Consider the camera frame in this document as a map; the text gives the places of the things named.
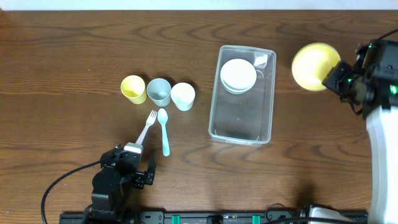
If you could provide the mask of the yellow bowl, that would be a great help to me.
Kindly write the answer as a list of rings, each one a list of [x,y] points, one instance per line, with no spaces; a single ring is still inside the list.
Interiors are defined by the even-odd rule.
[[[292,75],[302,88],[309,91],[323,91],[322,81],[341,60],[332,46],[315,42],[301,48],[292,62]]]

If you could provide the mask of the white plastic fork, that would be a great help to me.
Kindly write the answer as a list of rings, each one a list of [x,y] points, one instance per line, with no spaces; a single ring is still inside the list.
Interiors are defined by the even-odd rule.
[[[144,138],[145,138],[149,128],[155,123],[155,121],[157,119],[157,113],[158,113],[158,111],[156,111],[156,110],[152,110],[150,112],[150,115],[148,116],[148,118],[146,120],[146,125],[144,126],[144,129],[140,133],[140,135],[136,141],[136,144],[141,145],[143,143]]]

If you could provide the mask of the light blue plastic spoon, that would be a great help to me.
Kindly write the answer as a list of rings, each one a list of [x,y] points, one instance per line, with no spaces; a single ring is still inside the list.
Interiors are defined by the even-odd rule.
[[[162,152],[165,157],[170,155],[170,145],[166,127],[168,118],[166,110],[161,108],[158,112],[157,119],[162,128]]]

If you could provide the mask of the yellow cup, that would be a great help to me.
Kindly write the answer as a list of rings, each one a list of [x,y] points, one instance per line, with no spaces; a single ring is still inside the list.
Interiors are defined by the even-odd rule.
[[[121,92],[134,104],[142,104],[147,99],[146,84],[137,75],[130,75],[121,82]]]

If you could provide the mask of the grey cup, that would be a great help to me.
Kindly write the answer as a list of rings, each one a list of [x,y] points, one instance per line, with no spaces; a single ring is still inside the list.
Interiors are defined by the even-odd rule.
[[[147,86],[148,97],[159,107],[166,107],[171,101],[171,85],[163,78],[156,78]]]

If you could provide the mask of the white cup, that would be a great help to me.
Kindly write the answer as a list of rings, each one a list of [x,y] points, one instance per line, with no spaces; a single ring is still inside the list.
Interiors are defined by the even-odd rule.
[[[178,83],[171,89],[171,99],[180,111],[188,111],[193,106],[195,90],[188,83]]]

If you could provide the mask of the white bowl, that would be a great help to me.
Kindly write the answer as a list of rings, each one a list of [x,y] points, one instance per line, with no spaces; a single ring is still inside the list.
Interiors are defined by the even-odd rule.
[[[223,85],[235,89],[245,89],[254,86],[257,80],[257,73],[254,66],[243,59],[232,59],[227,61],[221,68],[220,79]]]

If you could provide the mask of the grey bowl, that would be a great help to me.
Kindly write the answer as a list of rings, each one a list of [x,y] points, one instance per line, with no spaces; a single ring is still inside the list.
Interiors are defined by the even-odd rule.
[[[228,91],[229,93],[232,93],[234,95],[243,94],[252,88],[252,86],[249,86],[245,89],[239,90],[239,89],[232,88],[232,87],[228,86],[227,84],[223,85],[223,87],[226,89],[226,91]]]

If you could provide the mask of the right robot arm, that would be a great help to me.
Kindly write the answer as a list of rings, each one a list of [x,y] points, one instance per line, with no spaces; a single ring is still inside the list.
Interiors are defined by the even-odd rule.
[[[292,62],[295,81],[330,90],[366,122],[371,142],[372,199],[368,223],[397,223],[397,42],[382,37],[356,51],[350,65],[330,45],[312,43]]]

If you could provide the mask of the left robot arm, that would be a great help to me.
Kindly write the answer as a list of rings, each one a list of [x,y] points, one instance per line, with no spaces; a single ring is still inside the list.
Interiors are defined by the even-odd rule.
[[[92,180],[92,204],[85,209],[82,223],[139,222],[138,214],[127,210],[124,203],[132,188],[143,189],[154,182],[154,159],[147,170],[138,170],[142,152],[143,146],[129,142],[101,156],[101,171]]]

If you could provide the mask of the clear plastic container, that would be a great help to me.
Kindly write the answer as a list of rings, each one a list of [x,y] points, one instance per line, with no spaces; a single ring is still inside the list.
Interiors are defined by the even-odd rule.
[[[254,86],[234,95],[220,79],[222,66],[232,59],[250,62],[257,73]],[[261,146],[271,140],[276,53],[255,47],[224,45],[220,48],[211,101],[208,132],[212,140]]]

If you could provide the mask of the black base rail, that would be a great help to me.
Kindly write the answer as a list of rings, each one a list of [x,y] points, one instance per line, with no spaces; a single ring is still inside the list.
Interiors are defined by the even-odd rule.
[[[264,224],[264,223],[366,223],[364,211],[336,211],[321,208],[303,209],[295,212],[288,208],[271,209],[265,212],[238,213],[169,213],[129,212],[120,217],[89,210],[84,213],[63,213],[62,224],[116,223],[116,224]]]

